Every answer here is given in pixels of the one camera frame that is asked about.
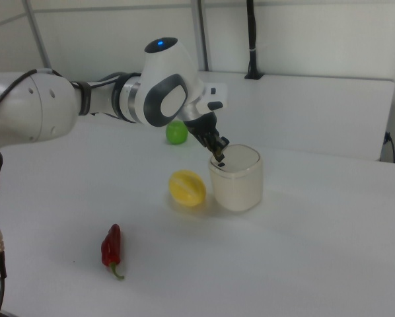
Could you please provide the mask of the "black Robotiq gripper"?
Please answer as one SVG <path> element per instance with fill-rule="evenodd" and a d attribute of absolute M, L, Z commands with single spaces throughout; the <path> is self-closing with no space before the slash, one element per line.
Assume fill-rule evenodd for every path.
<path fill-rule="evenodd" d="M 223 151 L 229 144 L 226 137 L 221 137 L 217 131 L 217 117 L 214 112 L 210 112 L 198 119 L 184 122 L 188 131 L 207 148 L 217 162 L 221 162 L 225 157 Z"/>

